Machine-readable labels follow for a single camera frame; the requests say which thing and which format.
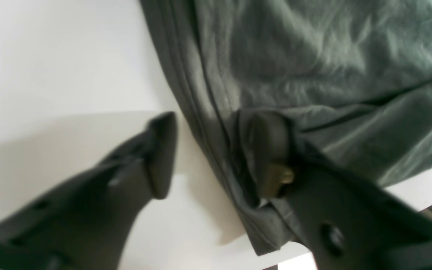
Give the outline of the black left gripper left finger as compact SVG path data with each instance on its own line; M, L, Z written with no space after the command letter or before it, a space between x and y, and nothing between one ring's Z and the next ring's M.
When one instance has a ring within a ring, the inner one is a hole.
M167 197L174 112L0 222L0 270L116 270L140 211Z

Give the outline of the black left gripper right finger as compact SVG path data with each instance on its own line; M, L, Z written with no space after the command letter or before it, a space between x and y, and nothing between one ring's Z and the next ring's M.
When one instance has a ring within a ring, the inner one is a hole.
M338 168L285 117L250 120L261 198L281 198L319 270L432 270L432 220Z

